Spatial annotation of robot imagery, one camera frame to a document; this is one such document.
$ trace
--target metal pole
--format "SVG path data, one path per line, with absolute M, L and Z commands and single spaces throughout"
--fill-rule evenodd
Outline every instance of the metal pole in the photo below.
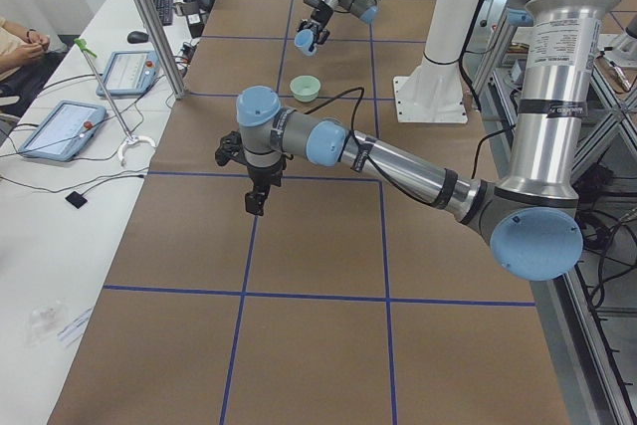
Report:
M 108 104 L 110 105 L 110 109 L 112 109 L 112 112 L 115 113 L 115 117 L 117 118 L 117 121 L 119 121 L 119 124 L 121 125 L 121 128 L 123 129 L 123 132 L 126 133 L 126 138 L 132 139 L 132 131 L 130 130 L 126 122 L 124 121 L 123 116 L 121 116 L 121 113 L 119 112 L 119 108 L 117 108 L 117 104 L 115 103 L 115 100 L 112 99 L 112 96 L 110 95 L 110 92 L 108 91 L 108 88 L 106 87 L 106 83 L 102 79 L 102 75 L 100 75 L 100 72 L 98 72 L 98 69 L 96 69 L 96 66 L 93 64 L 93 59 L 91 58 L 91 54 L 87 52 L 86 50 L 82 50 L 82 53 L 84 54 L 84 58 L 87 59 L 87 63 L 89 64 L 89 67 L 91 67 L 91 72 L 93 72 L 93 75 L 96 76 L 96 80 L 98 81 L 98 84 L 100 84 L 100 87 L 102 87 L 102 91 L 104 92 L 106 100 L 108 101 Z
M 182 99 L 186 94 L 186 88 L 183 83 L 183 78 L 174 62 L 170 44 L 168 44 L 168 39 L 163 31 L 154 4 L 152 0 L 134 0 L 134 2 L 137 7 L 137 12 L 139 12 L 139 16 L 148 31 L 152 45 L 159 56 L 161 67 L 168 78 L 175 98 L 178 100 Z

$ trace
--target grid line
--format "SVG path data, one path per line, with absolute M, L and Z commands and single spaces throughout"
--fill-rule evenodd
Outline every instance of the grid line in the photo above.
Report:
M 378 114 L 378 101 L 376 90 L 376 62 L 374 59 L 374 31 L 373 24 L 369 24 L 369 53 L 371 62 L 371 94 L 374 98 L 374 129 L 376 137 L 379 136 L 379 114 Z M 381 241 L 382 241 L 382 261 L 383 261 L 383 275 L 385 281 L 385 316 L 387 320 L 387 362 L 389 365 L 389 400 L 391 403 L 391 422 L 392 425 L 398 424 L 398 400 L 396 397 L 396 373 L 395 373 L 395 360 L 394 360 L 394 337 L 393 326 L 391 320 L 391 288 L 389 282 L 389 260 L 387 255 L 387 225 L 385 222 L 385 201 L 384 190 L 382 183 L 378 184 L 378 199 L 380 210 L 380 229 L 381 229 Z
M 239 332 L 241 331 L 241 321 L 243 318 L 243 307 L 246 301 L 246 291 L 248 289 L 248 278 L 250 276 L 250 266 L 252 264 L 252 254 L 254 252 L 255 237 L 257 235 L 257 224 L 259 218 L 255 216 L 252 222 L 252 233 L 250 235 L 250 246 L 248 248 L 248 257 L 246 258 L 246 271 L 243 276 L 243 285 L 241 287 L 241 295 L 239 300 L 239 310 L 237 311 L 237 321 L 235 322 L 235 334 L 232 339 L 232 349 L 230 351 L 230 360 L 228 362 L 228 373 L 226 375 L 226 386 L 223 393 L 223 404 L 221 406 L 221 414 L 219 416 L 219 425 L 223 425 L 228 412 L 228 401 L 230 399 L 230 387 L 232 386 L 232 372 L 234 371 L 235 358 L 237 357 L 237 346 L 239 344 Z
M 617 25 L 619 26 L 620 29 L 624 29 L 624 26 L 621 25 L 621 22 L 619 22 L 619 19 L 617 19 L 617 17 L 615 17 L 615 12 L 610 12 L 610 16 L 617 23 Z
M 424 298 L 385 298 L 374 296 L 338 296 L 320 294 L 294 294 L 294 293 L 268 293 L 260 291 L 224 291 L 206 289 L 179 289 L 179 288 L 154 288 L 148 286 L 122 286 L 117 284 L 105 284 L 104 290 L 131 293 L 155 293 L 155 294 L 182 294 L 221 297 L 245 297 L 263 299 L 294 299 L 304 301 L 333 301 L 346 303 L 392 303 L 392 304 L 416 304 L 429 306 L 469 306 L 485 308 L 534 308 L 534 302 L 528 301 L 471 301 L 460 299 L 424 299 Z

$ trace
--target white stand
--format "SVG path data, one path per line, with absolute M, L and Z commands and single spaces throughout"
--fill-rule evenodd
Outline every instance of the white stand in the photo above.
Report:
M 427 57 L 441 64 L 458 60 L 479 0 L 437 0 L 427 37 Z M 424 56 L 410 77 L 395 77 L 398 121 L 466 123 L 457 63 L 437 65 Z

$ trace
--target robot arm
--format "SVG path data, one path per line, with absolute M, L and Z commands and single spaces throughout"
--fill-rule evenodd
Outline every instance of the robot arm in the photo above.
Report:
M 304 19 L 299 25 L 295 46 L 305 55 L 312 56 L 317 52 L 317 45 L 325 43 L 329 37 L 327 23 L 336 8 L 340 7 L 370 24 L 378 12 L 380 0 L 304 0 L 313 8 L 309 19 Z
M 601 20 L 618 2 L 526 1 L 535 24 L 509 173 L 497 183 L 461 178 L 333 120 L 284 108 L 266 87 L 238 97 L 240 132 L 222 140 L 217 160 L 237 160 L 237 154 L 226 154 L 228 143 L 243 152 L 238 160 L 255 183 L 246 198 L 254 214 L 263 214 L 270 184 L 280 185 L 285 153 L 323 166 L 340 161 L 451 212 L 483 237 L 511 273 L 536 281 L 555 278 L 572 268 L 582 251 L 572 219 L 578 198 L 570 171 Z

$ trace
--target small black object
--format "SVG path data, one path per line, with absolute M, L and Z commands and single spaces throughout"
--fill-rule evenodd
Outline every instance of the small black object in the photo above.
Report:
M 133 30 L 128 34 L 126 40 L 130 44 L 143 44 L 144 42 L 148 42 L 148 34 L 145 32 L 140 32 L 138 30 Z
M 77 191 L 72 192 L 69 196 L 67 196 L 64 199 L 69 201 L 71 204 L 73 204 L 78 209 L 80 209 L 82 206 L 84 206 L 85 204 L 87 204 L 89 202 L 89 200 L 87 198 L 82 196 L 82 194 L 80 194 Z

